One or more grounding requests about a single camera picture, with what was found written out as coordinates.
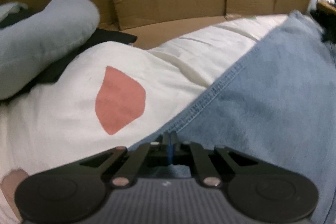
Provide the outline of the light blue denim pants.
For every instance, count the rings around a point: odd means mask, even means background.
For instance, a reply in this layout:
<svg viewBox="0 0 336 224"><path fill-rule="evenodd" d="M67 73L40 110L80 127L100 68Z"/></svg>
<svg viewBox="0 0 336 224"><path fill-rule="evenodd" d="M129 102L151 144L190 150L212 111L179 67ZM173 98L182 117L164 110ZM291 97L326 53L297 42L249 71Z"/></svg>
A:
<svg viewBox="0 0 336 224"><path fill-rule="evenodd" d="M299 12L183 112L191 179L135 187L130 223L335 223L335 46Z"/></svg>

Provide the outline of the cream bear print bedsheet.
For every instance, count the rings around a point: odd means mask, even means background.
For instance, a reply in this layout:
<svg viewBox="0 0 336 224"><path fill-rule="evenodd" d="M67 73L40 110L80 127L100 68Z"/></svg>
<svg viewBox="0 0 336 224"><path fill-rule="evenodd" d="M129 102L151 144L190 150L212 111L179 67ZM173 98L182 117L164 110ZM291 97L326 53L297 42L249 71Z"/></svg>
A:
<svg viewBox="0 0 336 224"><path fill-rule="evenodd" d="M1 104L1 223L18 223L14 192L24 178L155 132L285 19L230 20L151 50L105 42L56 83Z"/></svg>

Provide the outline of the grey neck pillow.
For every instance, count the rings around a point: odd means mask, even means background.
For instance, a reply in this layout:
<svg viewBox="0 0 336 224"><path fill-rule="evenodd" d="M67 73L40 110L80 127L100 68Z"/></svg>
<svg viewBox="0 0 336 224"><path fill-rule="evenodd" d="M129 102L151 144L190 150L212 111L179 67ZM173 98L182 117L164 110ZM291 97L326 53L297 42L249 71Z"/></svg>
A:
<svg viewBox="0 0 336 224"><path fill-rule="evenodd" d="M12 97L54 61L83 45L100 22L90 0L52 0L1 29L1 99Z"/></svg>

